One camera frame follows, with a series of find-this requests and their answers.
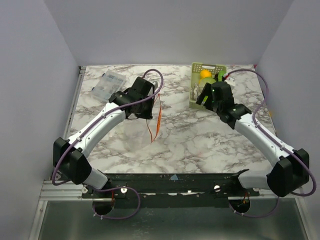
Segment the grey oyster mushroom toy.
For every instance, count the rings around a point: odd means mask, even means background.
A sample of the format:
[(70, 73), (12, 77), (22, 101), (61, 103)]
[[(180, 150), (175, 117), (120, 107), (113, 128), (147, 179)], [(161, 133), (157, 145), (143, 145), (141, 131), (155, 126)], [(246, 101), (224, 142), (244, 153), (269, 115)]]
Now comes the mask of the grey oyster mushroom toy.
[(192, 101), (196, 101), (199, 97), (199, 95), (201, 94), (201, 89), (199, 88), (199, 85), (197, 83), (195, 83), (193, 85), (193, 87), (191, 87), (190, 89), (190, 99)]

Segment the green cucumber toy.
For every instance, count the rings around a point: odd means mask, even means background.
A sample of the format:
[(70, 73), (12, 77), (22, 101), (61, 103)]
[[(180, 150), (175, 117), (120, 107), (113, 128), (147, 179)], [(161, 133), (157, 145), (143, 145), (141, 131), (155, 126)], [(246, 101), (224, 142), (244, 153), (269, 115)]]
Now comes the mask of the green cucumber toy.
[(217, 82), (223, 82), (223, 81), (225, 81), (225, 74), (226, 74), (226, 71), (225, 71), (225, 70), (219, 71), (219, 72), (215, 75), (216, 81), (217, 81)]

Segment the clear zip bag orange zipper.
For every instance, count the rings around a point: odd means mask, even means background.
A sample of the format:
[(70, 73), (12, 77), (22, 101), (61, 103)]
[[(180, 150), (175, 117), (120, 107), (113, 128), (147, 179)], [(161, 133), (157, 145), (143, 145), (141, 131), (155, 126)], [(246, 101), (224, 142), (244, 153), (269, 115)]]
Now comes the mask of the clear zip bag orange zipper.
[(151, 110), (152, 119), (130, 117), (123, 123), (124, 148), (128, 156), (140, 159), (152, 147), (153, 142), (160, 134), (162, 121), (161, 95), (158, 93), (154, 98), (154, 105)]

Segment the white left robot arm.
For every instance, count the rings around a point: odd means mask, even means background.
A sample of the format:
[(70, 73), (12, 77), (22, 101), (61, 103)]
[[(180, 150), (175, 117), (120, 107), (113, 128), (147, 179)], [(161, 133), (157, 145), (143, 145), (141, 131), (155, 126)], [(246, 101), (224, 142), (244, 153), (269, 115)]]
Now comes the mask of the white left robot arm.
[(102, 111), (83, 129), (68, 139), (57, 138), (53, 144), (52, 184), (59, 185), (56, 175), (61, 172), (68, 181), (90, 186), (99, 197), (107, 197), (111, 191), (109, 179), (91, 166), (88, 157), (96, 145), (130, 115), (152, 119), (154, 101), (163, 85), (163, 79), (156, 87), (153, 82), (137, 77), (131, 87), (113, 93)]

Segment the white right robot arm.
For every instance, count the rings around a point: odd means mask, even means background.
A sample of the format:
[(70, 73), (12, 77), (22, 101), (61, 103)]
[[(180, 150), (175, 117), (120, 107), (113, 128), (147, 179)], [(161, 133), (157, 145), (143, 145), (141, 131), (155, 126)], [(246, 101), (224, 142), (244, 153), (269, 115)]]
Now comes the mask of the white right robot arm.
[(230, 191), (241, 196), (248, 189), (270, 190), (285, 197), (308, 183), (309, 154), (296, 150), (266, 129), (243, 104), (235, 103), (231, 86), (224, 82), (206, 83), (196, 104), (215, 112), (220, 120), (247, 138), (269, 161), (268, 170), (245, 170), (230, 183)]

